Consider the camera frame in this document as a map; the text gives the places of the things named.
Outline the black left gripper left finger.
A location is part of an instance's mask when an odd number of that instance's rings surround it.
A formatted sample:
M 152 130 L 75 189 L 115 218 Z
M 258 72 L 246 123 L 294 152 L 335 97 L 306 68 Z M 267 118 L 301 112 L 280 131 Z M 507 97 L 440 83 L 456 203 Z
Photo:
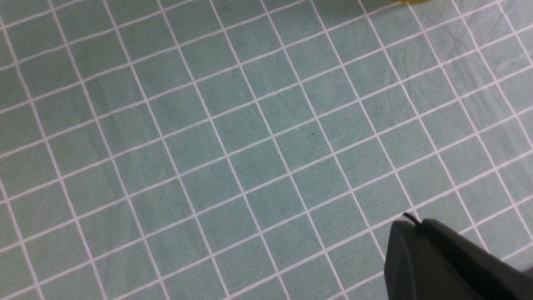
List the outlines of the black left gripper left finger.
M 392 223 L 384 278 L 389 300 L 481 300 L 415 225 Z

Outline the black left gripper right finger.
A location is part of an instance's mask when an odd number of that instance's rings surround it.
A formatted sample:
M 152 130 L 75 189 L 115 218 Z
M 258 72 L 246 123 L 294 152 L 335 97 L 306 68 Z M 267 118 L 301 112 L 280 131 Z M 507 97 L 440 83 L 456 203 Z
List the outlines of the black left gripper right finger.
M 484 300 L 531 300 L 532 277 L 504 263 L 445 224 L 434 219 L 411 220 L 423 237 Z

